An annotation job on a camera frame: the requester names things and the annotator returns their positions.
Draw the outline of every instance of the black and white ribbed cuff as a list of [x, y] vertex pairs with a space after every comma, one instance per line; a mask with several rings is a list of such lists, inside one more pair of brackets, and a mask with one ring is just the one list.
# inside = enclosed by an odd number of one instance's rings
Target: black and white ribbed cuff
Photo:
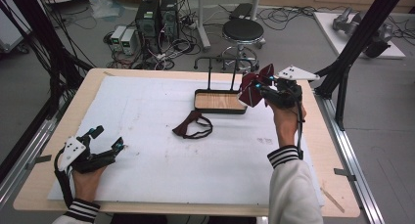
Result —
[[73, 217], [79, 221], [94, 223], [99, 210], [100, 206], [95, 203], [74, 199], [65, 216]]
[[299, 159], [299, 152], [294, 145], [285, 146], [268, 154], [268, 159], [271, 162], [272, 167], [276, 168], [281, 163]]

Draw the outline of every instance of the stool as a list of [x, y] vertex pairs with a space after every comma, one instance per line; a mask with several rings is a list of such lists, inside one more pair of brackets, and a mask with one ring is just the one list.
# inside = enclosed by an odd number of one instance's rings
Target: stool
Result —
[[[236, 49], [236, 55], [234, 57], [252, 61], [252, 64], [248, 66], [244, 64], [247, 62], [240, 61], [239, 69], [246, 70], [250, 68], [252, 71], [259, 69], [259, 61], [256, 53], [252, 49], [245, 47], [245, 45], [258, 43], [262, 39], [263, 28], [259, 23], [246, 19], [234, 19], [223, 25], [222, 35], [225, 39], [235, 42], [237, 45], [226, 48], [220, 55], [221, 57], [224, 57], [229, 50]], [[252, 56], [247, 56], [245, 50], [249, 51]], [[225, 62], [222, 70], [226, 70], [226, 66], [230, 66], [233, 62], [235, 61]]]

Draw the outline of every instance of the sleeve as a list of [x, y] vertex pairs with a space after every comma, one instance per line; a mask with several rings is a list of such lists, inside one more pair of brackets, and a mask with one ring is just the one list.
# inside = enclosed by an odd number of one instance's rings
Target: sleeve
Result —
[[100, 206], [80, 199], [74, 199], [69, 210], [58, 217], [53, 224], [86, 224], [94, 223]]
[[280, 148], [268, 159], [274, 167], [268, 223], [323, 223], [308, 164], [299, 159], [297, 147]]

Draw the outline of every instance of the black metal frame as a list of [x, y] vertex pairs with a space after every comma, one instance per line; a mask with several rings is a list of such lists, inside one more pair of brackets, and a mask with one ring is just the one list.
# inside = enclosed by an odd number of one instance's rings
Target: black metal frame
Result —
[[328, 67], [315, 72], [315, 74], [320, 76], [326, 76], [323, 83], [315, 89], [316, 95], [320, 95], [324, 99], [331, 99], [333, 91], [339, 85], [335, 119], [342, 130], [345, 130], [343, 119], [348, 73], [353, 63], [370, 43], [372, 36], [387, 19], [397, 2], [399, 0], [375, 0], [338, 58]]

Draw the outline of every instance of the human hand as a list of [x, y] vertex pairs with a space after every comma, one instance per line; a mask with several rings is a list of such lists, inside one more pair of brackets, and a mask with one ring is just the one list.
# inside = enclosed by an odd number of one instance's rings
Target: human hand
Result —
[[95, 194], [100, 183], [101, 175], [105, 169], [106, 166], [88, 173], [80, 173], [74, 170], [72, 176], [75, 186], [75, 197], [86, 202], [93, 202], [95, 200]]
[[[297, 105], [290, 109], [280, 109], [277, 106], [271, 104], [269, 101], [266, 101], [266, 103], [274, 112], [274, 123], [280, 148], [288, 145], [294, 145], [294, 136], [299, 125], [299, 109]], [[301, 111], [302, 119], [305, 119], [306, 111], [303, 105], [301, 105]]]

